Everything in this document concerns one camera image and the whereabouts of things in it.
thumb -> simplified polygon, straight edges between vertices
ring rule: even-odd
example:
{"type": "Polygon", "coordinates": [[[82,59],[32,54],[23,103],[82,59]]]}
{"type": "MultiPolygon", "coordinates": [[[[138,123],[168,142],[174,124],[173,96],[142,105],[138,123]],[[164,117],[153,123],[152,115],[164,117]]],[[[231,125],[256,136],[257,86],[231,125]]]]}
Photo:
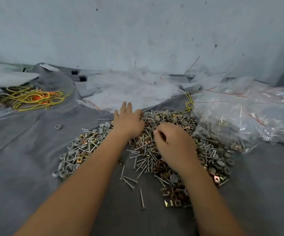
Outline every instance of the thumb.
{"type": "Polygon", "coordinates": [[[154,131],[154,140],[158,148],[164,147],[167,144],[157,129],[154,131]]]}

forearm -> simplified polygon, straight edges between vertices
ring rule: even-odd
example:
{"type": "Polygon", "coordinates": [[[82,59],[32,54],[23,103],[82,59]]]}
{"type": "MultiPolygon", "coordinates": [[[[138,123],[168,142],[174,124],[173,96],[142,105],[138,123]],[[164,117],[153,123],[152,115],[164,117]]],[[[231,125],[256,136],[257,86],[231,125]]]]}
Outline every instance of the forearm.
{"type": "Polygon", "coordinates": [[[127,136],[112,130],[15,235],[88,235],[127,142],[127,136]]]}
{"type": "Polygon", "coordinates": [[[198,161],[183,177],[201,236],[245,235],[207,171],[198,161]]]}

gray cloth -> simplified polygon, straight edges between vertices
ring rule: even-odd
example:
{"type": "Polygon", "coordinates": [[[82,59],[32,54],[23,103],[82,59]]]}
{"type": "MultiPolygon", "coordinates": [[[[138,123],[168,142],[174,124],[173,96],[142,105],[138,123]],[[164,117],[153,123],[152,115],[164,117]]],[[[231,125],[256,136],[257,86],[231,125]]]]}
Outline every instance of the gray cloth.
{"type": "MultiPolygon", "coordinates": [[[[70,70],[59,68],[63,72],[36,65],[33,71],[40,78],[32,83],[45,91],[71,91],[75,85],[70,70]]],[[[113,118],[108,112],[80,106],[75,99],[80,99],[77,92],[49,110],[0,119],[0,235],[14,233],[61,184],[51,173],[81,128],[93,129],[100,123],[98,118],[113,118]],[[57,124],[62,125],[59,131],[57,124]]],[[[185,101],[186,96],[176,96],[152,109],[182,110],[185,101]]],[[[126,151],[121,158],[126,162],[125,175],[136,177],[126,151]]],[[[262,143],[251,154],[233,159],[232,178],[220,191],[235,216],[250,235],[284,235],[284,146],[262,143]]],[[[161,184],[151,174],[143,174],[131,191],[119,180],[121,170],[116,166],[91,235],[195,235],[191,209],[165,208],[161,184]],[[139,187],[145,211],[140,211],[139,187]]]]}

person's right arm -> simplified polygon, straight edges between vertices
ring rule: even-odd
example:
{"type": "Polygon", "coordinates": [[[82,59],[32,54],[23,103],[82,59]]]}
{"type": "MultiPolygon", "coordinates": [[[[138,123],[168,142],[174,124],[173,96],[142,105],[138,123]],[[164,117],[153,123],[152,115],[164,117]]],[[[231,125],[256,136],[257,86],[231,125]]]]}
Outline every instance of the person's right arm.
{"type": "Polygon", "coordinates": [[[197,158],[194,140],[179,126],[164,123],[154,131],[164,161],[182,178],[201,236],[246,235],[197,158]]]}

person's left arm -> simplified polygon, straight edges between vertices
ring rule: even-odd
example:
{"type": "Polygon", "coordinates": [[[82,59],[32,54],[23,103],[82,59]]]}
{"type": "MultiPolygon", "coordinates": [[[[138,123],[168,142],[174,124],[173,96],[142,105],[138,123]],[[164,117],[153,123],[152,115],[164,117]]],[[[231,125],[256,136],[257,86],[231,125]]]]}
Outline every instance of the person's left arm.
{"type": "Polygon", "coordinates": [[[14,235],[89,235],[121,151],[144,129],[141,113],[124,102],[106,139],[14,235]]]}

